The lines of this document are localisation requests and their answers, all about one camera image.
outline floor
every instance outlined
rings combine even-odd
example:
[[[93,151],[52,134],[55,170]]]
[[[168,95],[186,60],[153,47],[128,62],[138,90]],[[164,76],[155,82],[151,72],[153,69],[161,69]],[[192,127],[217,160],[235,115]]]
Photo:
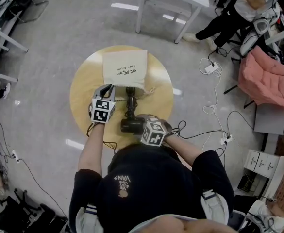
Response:
[[[1,57],[3,72],[18,77],[18,83],[12,85],[6,100],[0,100],[0,121],[9,150],[16,150],[40,185],[68,214],[81,150],[66,143],[84,144],[86,141],[72,117],[69,90],[74,73],[89,55],[107,46],[123,44],[146,49],[157,57],[166,67],[173,87],[181,91],[174,96],[169,121],[176,127],[180,120],[186,120],[185,136],[220,129],[215,116],[202,110],[203,106],[216,103],[214,87],[219,78],[202,75],[199,71],[201,58],[207,58],[210,53],[205,42],[194,44],[181,40],[177,45],[173,43],[183,25],[163,17],[173,16],[168,11],[146,7],[141,34],[136,34],[137,11],[111,7],[111,4],[137,6],[138,0],[49,1],[39,20],[19,24],[11,34],[30,49],[28,53],[11,47]],[[213,7],[204,8],[189,31],[202,29],[214,17]],[[232,52],[227,58],[215,54],[211,57],[223,67],[217,87],[216,112],[225,130],[227,116],[232,110],[240,111],[251,124],[254,122],[255,105],[243,109],[247,98],[244,93],[235,89],[223,95],[224,90],[237,84],[238,66],[230,60],[234,55]],[[243,157],[247,149],[260,150],[262,135],[253,133],[238,114],[231,115],[229,126],[234,140],[226,149],[226,170],[236,189],[243,172]],[[202,148],[208,136],[205,134],[190,141]],[[221,133],[213,133],[204,150],[221,147],[220,138]],[[4,142],[1,127],[0,140]],[[110,149],[104,149],[104,173],[112,156]],[[26,189],[34,200],[49,205],[61,215],[23,163],[9,160],[7,165],[11,186]]]

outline round wooden table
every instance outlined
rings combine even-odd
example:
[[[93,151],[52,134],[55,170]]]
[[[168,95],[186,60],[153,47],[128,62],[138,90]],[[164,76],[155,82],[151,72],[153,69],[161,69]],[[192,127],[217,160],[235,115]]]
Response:
[[[88,57],[78,68],[70,87],[69,103],[75,121],[80,130],[86,134],[91,119],[88,112],[94,91],[104,85],[102,55],[106,52],[141,50],[133,46],[111,46],[101,49]],[[152,114],[168,120],[173,106],[171,79],[165,67],[152,54],[148,53],[145,89],[155,90],[152,94],[138,99],[135,115]],[[137,142],[131,133],[122,133],[120,122],[127,111],[126,101],[117,101],[116,109],[105,126],[104,141],[117,142],[117,148],[123,148]]]

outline drawer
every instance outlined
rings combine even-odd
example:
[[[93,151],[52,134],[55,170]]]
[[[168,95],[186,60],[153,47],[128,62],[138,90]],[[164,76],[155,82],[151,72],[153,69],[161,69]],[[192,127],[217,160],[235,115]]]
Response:
[[[254,171],[256,163],[257,163],[257,160],[258,160],[258,157],[259,157],[259,153],[258,152],[251,151],[249,153],[248,163],[245,166],[245,168],[248,169],[248,170]]]
[[[264,175],[266,165],[267,165],[267,158],[268,158],[268,154],[260,153],[256,167],[254,169],[255,173]]]
[[[279,156],[268,155],[263,175],[265,175],[266,177],[272,178],[277,168],[279,159],[280,159]]]

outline drawer handle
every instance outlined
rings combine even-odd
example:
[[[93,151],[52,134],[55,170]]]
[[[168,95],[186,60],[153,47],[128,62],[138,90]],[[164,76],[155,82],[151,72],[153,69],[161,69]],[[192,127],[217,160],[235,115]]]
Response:
[[[270,165],[271,165],[271,162],[269,163],[268,170],[269,170],[270,168],[273,168],[273,166],[270,166]]]
[[[254,157],[252,158],[251,165],[253,164],[253,162],[256,162],[256,161],[254,160]]]
[[[263,160],[260,161],[259,167],[265,165],[262,162],[263,162]]]

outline concrete floor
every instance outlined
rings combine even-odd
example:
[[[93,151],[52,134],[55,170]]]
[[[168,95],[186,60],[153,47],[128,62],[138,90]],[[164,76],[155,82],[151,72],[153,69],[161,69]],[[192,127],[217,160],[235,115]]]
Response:
[[[74,175],[80,149],[67,145],[71,140],[84,144],[86,136],[80,132],[69,106],[70,84],[80,64],[95,51],[111,45],[133,45],[146,49],[166,67],[173,87],[182,91],[175,95],[170,123],[176,127],[187,121],[183,135],[190,136],[220,129],[214,115],[202,108],[216,102],[214,87],[219,78],[202,75],[199,63],[210,53],[205,42],[178,45],[173,39],[183,26],[163,17],[173,16],[169,11],[146,7],[141,34],[135,33],[137,11],[111,7],[112,3],[137,6],[138,0],[49,0],[39,20],[19,24],[11,37],[30,50],[23,53],[11,47],[2,55],[3,72],[18,77],[6,100],[0,100],[0,121],[5,130],[10,151],[26,161],[40,185],[48,191],[68,214]],[[215,17],[214,8],[204,8],[194,21],[190,32],[205,27]],[[243,109],[247,96],[235,89],[227,95],[223,91],[237,84],[238,66],[230,57],[212,55],[212,60],[223,67],[217,87],[217,115],[226,130],[227,115],[240,111],[253,124],[255,105]],[[243,119],[234,114],[229,120],[230,130],[237,141],[226,149],[226,170],[236,189],[243,172],[243,157],[247,149],[259,150],[262,136],[253,133]],[[190,141],[203,146],[208,135]],[[221,147],[221,133],[213,133],[204,150]],[[3,135],[0,128],[0,140]],[[105,149],[104,173],[113,153]],[[13,187],[26,189],[29,196],[45,203],[61,214],[48,195],[40,190],[23,163],[9,160],[9,180]]]

